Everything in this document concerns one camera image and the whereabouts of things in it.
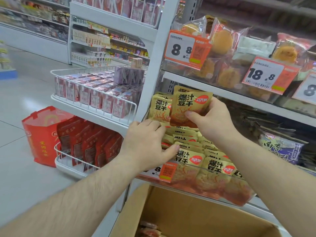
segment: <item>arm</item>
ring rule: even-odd
[[[212,99],[210,108],[204,117],[191,111],[186,114],[233,161],[293,237],[314,236],[316,178],[243,137],[218,99]]]
[[[100,170],[35,205],[0,229],[0,236],[92,236],[106,213],[141,171],[159,166],[179,146],[161,149],[165,127],[133,122],[120,154]]]

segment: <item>blue display base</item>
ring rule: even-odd
[[[18,78],[18,72],[16,70],[0,71],[0,80],[15,79]]]

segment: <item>red shopping bag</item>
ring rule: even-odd
[[[73,116],[73,114],[49,106],[33,112],[22,120],[35,162],[56,167],[54,146],[59,142],[57,124]]]

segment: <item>store aisle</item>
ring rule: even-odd
[[[51,105],[51,70],[77,67],[8,49],[18,78],[0,80],[0,226],[76,181],[33,161],[21,120]]]

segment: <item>person's right hand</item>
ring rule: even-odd
[[[234,127],[226,105],[215,97],[212,98],[210,110],[205,116],[193,111],[187,111],[185,115],[197,125],[201,134],[215,145],[225,141],[228,136],[239,133]]]

